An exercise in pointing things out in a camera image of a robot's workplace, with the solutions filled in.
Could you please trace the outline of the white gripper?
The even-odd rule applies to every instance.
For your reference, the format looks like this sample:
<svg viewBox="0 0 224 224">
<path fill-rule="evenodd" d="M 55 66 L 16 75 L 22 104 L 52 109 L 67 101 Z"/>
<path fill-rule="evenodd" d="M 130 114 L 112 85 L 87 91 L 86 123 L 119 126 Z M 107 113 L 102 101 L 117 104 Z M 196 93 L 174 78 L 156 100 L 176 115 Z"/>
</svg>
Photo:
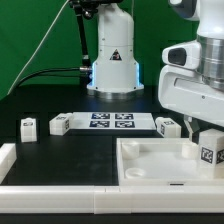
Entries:
<svg viewBox="0 0 224 224">
<path fill-rule="evenodd" d="M 164 108 L 185 115 L 190 141 L 197 141 L 200 131 L 195 118 L 224 127 L 224 92 L 204 84 L 195 71 L 164 66 L 159 77 L 158 99 Z"/>
</svg>

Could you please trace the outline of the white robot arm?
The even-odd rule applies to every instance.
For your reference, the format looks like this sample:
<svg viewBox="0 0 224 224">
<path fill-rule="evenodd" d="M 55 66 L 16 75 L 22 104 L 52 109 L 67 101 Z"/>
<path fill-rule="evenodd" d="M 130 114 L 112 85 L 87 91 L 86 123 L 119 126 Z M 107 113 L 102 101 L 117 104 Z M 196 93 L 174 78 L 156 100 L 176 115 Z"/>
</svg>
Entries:
<svg viewBox="0 0 224 224">
<path fill-rule="evenodd" d="M 163 50 L 159 76 L 162 107 L 224 127 L 224 0 L 168 0 L 181 17 L 197 21 L 197 38 Z M 98 6 L 98 58 L 88 92 L 107 99 L 141 91 L 133 57 L 134 22 L 116 0 Z"/>
</svg>

